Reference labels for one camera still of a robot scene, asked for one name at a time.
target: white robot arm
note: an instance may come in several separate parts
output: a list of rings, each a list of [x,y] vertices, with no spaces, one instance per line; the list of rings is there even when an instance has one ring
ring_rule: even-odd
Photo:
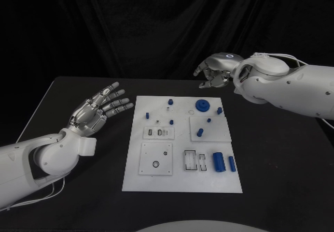
[[[133,104],[128,99],[109,102],[125,93],[112,92],[118,82],[86,99],[74,110],[66,128],[0,148],[0,209],[60,180],[73,169],[79,156],[93,156],[96,139],[87,138],[102,128],[106,119]],[[40,169],[48,174],[40,179],[31,175],[28,155]]]
[[[296,68],[275,57],[295,60]],[[223,87],[233,78],[234,92],[251,103],[269,102],[300,115],[334,120],[334,67],[308,65],[285,54],[254,53],[243,59],[218,53],[201,62],[194,76],[200,71],[208,80],[200,88]]]

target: table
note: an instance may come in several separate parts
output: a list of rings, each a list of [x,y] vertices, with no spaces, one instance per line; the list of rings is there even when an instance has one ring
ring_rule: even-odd
[[[95,156],[80,157],[61,193],[2,211],[0,229],[135,231],[204,219],[270,232],[334,231],[334,149],[316,121],[247,102],[231,85],[198,89],[200,81],[59,77],[20,141],[56,133],[83,99],[115,81],[132,103],[136,95],[221,98],[243,193],[122,192],[131,109],[93,136]]]

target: black backdrop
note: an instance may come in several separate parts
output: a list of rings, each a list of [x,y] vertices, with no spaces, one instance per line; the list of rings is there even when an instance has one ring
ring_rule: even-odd
[[[215,52],[334,66],[332,12],[331,0],[1,2],[0,145],[15,141],[59,75],[192,79]]]

